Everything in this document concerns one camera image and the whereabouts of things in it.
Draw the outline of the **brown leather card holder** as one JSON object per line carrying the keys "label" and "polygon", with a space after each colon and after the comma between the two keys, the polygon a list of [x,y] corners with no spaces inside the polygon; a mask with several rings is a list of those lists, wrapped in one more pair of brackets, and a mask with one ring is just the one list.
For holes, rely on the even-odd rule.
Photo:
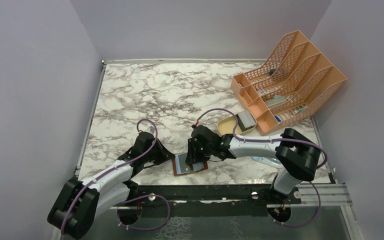
{"label": "brown leather card holder", "polygon": [[207,162],[198,162],[193,164],[186,163],[187,153],[178,153],[174,155],[174,160],[172,161],[173,174],[174,176],[183,176],[189,174],[195,174],[207,170]]}

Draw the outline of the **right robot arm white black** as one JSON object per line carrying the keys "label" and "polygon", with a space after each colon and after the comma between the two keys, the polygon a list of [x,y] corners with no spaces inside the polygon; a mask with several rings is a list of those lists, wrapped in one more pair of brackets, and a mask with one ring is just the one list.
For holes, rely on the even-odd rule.
{"label": "right robot arm white black", "polygon": [[314,180],[321,153],[317,144],[292,128],[272,136],[243,136],[232,133],[218,135],[198,125],[187,141],[185,163],[206,162],[212,156],[220,160],[242,157],[277,159],[283,170],[274,178],[268,196],[272,202],[280,204],[296,185]]}

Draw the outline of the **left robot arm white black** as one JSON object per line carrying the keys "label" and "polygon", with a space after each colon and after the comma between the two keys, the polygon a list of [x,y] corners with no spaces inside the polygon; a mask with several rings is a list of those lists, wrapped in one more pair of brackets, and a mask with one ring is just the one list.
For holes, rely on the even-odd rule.
{"label": "left robot arm white black", "polygon": [[62,234],[79,240],[92,227],[95,218],[115,204],[135,203],[137,191],[131,188],[131,179],[146,164],[154,167],[174,159],[175,155],[153,134],[140,132],[133,146],[105,170],[83,180],[72,177],[66,181],[47,222]]}

